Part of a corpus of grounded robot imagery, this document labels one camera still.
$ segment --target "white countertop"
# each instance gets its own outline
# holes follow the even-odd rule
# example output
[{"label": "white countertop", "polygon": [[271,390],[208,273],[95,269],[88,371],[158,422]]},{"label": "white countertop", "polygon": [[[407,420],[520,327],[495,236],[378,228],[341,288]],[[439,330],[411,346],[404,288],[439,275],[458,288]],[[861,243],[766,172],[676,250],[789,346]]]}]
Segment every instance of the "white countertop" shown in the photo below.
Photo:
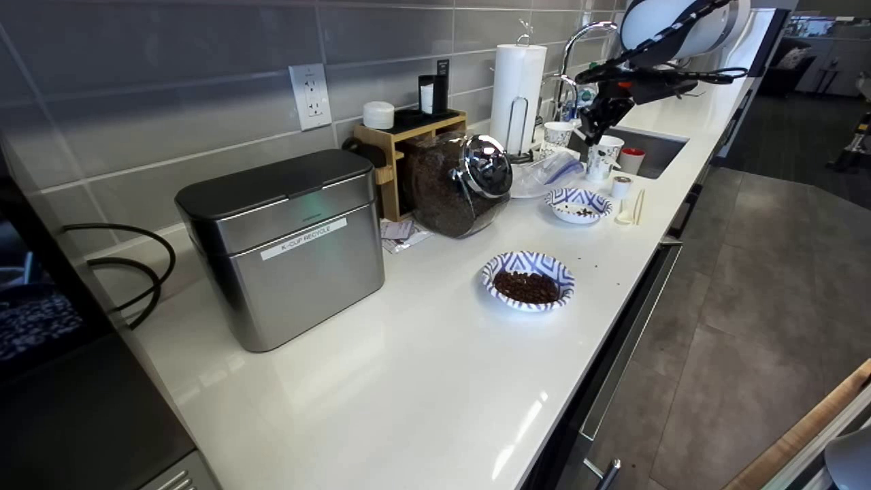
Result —
[{"label": "white countertop", "polygon": [[[513,201],[477,236],[386,254],[381,292],[279,352],[243,352],[205,277],[137,339],[226,490],[518,486],[747,84],[633,109],[622,127],[690,139],[639,183],[639,226],[577,228]],[[575,273],[563,311],[515,314],[483,294],[486,262],[520,247]]]}]

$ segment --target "electrical outlet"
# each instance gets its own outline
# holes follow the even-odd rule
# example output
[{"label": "electrical outlet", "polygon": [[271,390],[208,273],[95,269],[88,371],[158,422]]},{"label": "electrical outlet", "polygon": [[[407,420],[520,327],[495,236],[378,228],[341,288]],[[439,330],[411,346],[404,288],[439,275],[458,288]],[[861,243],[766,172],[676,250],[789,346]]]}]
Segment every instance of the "electrical outlet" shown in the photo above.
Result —
[{"label": "electrical outlet", "polygon": [[288,66],[300,124],[320,127],[332,123],[325,66]]}]

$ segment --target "stainless steel bread box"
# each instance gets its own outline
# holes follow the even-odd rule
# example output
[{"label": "stainless steel bread box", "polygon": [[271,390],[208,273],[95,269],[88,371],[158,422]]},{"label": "stainless steel bread box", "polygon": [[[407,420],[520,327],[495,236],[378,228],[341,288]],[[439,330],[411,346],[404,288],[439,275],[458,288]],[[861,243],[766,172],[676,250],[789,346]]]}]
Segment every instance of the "stainless steel bread box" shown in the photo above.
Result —
[{"label": "stainless steel bread box", "polygon": [[374,165],[344,150],[178,192],[249,352],[271,352],[383,284]]}]

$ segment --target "faucet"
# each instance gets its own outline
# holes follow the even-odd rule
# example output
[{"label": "faucet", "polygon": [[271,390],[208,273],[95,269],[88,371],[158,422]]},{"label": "faucet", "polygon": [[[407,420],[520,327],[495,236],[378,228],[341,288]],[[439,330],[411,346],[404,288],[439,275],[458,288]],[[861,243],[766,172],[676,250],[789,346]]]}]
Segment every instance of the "faucet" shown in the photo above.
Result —
[{"label": "faucet", "polygon": [[582,25],[563,45],[563,60],[562,60],[562,71],[555,78],[555,94],[552,94],[552,116],[563,120],[563,86],[567,86],[567,71],[569,71],[569,60],[571,60],[571,48],[581,39],[585,39],[594,29],[609,29],[618,33],[616,21],[594,21],[594,25]]}]

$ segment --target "black power cord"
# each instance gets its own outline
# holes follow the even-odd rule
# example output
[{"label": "black power cord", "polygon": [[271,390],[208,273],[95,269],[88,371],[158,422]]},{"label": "black power cord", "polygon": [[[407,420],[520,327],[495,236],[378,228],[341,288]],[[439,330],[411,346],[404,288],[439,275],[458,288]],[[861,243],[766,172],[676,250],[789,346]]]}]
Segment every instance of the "black power cord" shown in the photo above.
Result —
[{"label": "black power cord", "polygon": [[156,232],[151,228],[140,228],[140,226],[129,226],[129,222],[68,222],[62,226],[61,232],[129,232],[129,235],[141,235],[141,236],[151,236],[156,240],[164,250],[166,250],[166,269],[164,275],[158,275],[153,266],[141,265],[141,262],[134,262],[134,258],[122,258],[122,256],[103,256],[103,258],[91,258],[85,262],[88,266],[130,266],[141,275],[151,277],[153,285],[148,285],[141,294],[126,299],[122,305],[115,305],[113,314],[118,311],[126,311],[141,299],[151,299],[145,305],[145,311],[129,324],[130,330],[137,330],[162,301],[162,294],[164,294],[164,284],[166,277],[175,273],[175,265],[178,265],[178,254],[175,247]]}]

